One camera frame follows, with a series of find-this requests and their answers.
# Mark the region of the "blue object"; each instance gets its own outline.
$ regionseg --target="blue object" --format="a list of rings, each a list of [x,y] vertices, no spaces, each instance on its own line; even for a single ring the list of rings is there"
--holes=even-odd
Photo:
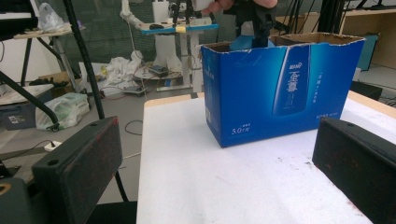
[[[315,43],[323,39],[327,43]],[[220,146],[313,130],[320,118],[340,118],[363,38],[279,39],[292,42],[236,51],[224,51],[226,44],[202,46],[206,123]]]

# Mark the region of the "black pole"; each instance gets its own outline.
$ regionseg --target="black pole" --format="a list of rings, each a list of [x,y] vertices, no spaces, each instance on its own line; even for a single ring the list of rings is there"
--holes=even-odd
[[[85,68],[87,69],[87,76],[91,82],[93,99],[95,100],[95,103],[96,103],[96,109],[98,111],[99,119],[104,119],[105,113],[103,111],[102,101],[100,99],[99,89],[98,89],[98,85],[96,83],[95,74],[93,72],[90,55],[88,54],[88,50],[87,50],[87,47],[85,46],[84,39],[82,38],[81,32],[79,31],[76,14],[74,12],[71,0],[64,0],[64,7],[66,9],[66,13],[67,13],[67,17],[69,18],[69,22],[72,26],[72,31],[73,31],[74,37],[76,39],[76,42],[78,44],[79,52],[81,53],[81,56],[82,56],[82,61],[84,62]],[[126,196],[125,190],[123,188],[119,172],[116,172],[116,181],[117,181],[117,185],[119,187],[119,191],[120,191],[120,195],[121,195],[122,199],[125,202],[128,202],[129,200],[128,200],[128,197]]]
[[[27,71],[27,66],[29,65],[29,56],[30,56],[30,48],[32,47],[32,39],[28,38],[27,43],[26,43],[26,51],[25,51],[25,57],[23,60],[23,68],[22,68],[22,76],[21,76],[21,86],[25,86],[25,79],[26,79],[26,71]]]

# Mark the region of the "cable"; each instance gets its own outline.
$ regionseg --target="cable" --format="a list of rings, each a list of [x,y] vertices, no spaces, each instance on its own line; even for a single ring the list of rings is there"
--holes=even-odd
[[[40,145],[40,144],[42,144],[42,143],[45,143],[45,142],[50,142],[51,145],[52,145],[53,147],[56,147],[55,144],[53,144],[53,142],[52,142],[51,140],[44,140],[44,141],[41,141],[41,142],[37,143],[35,146],[33,146],[33,147],[31,147],[31,148],[29,148],[29,149],[27,149],[27,150],[24,150],[23,152],[21,152],[21,153],[15,155],[15,156],[12,156],[12,157],[8,157],[8,158],[6,158],[6,159],[3,159],[3,161],[7,161],[7,160],[9,160],[9,159],[12,159],[12,158],[15,158],[15,157],[19,157],[20,155],[23,155],[23,154],[25,154],[26,152],[29,152],[29,151],[31,151],[32,149],[35,149],[38,145]]]
[[[3,45],[3,53],[1,54],[1,59],[0,59],[0,62],[2,62],[3,59],[4,59],[4,53],[6,52],[6,45],[4,45],[3,40],[0,41],[0,42],[1,42],[1,44]]]
[[[129,159],[129,158],[138,156],[138,155],[140,155],[140,154],[142,154],[142,153],[141,153],[141,152],[138,152],[138,153],[132,154],[132,155],[130,155],[130,156],[126,156],[126,157],[124,157],[124,159]]]
[[[127,21],[127,23],[128,23],[128,27],[129,27],[129,35],[131,36],[132,48],[134,50],[134,36],[132,35],[131,24],[129,23],[129,21]]]
[[[347,1],[346,8],[349,8],[349,5],[350,5],[350,0]],[[347,10],[344,11],[343,19],[341,19],[340,25],[338,27],[338,31],[341,30],[341,26],[343,25],[343,22],[346,19],[346,15],[347,15]]]
[[[311,3],[311,6],[308,9],[308,13],[306,14],[305,20],[303,22],[303,25],[301,26],[301,29],[299,30],[298,34],[304,29],[304,26],[306,24],[306,21],[308,20],[309,14],[311,13],[312,7],[314,6],[316,0],[313,0]]]
[[[125,124],[125,128],[124,128],[124,130],[125,130],[125,132],[127,132],[127,133],[131,133],[131,134],[134,134],[134,135],[142,135],[141,133],[133,133],[133,132],[130,132],[130,131],[128,131],[126,128],[128,127],[128,125],[130,125],[131,123],[133,123],[133,122],[141,122],[141,123],[143,123],[143,121],[142,120],[140,120],[140,119],[134,119],[134,120],[131,120],[131,121],[129,121],[127,124]]]

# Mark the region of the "printed bottle image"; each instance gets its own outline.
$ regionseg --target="printed bottle image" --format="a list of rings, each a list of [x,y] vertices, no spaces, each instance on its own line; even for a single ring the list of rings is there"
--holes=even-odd
[[[287,49],[276,86],[273,115],[286,116],[305,110],[310,49],[310,46]]]

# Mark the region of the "white table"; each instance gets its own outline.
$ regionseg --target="white table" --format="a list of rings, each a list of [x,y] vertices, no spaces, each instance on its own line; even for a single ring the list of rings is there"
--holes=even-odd
[[[396,110],[358,98],[342,119],[396,143]],[[313,164],[317,131],[221,148],[204,99],[155,104],[145,106],[137,223],[371,223]]]

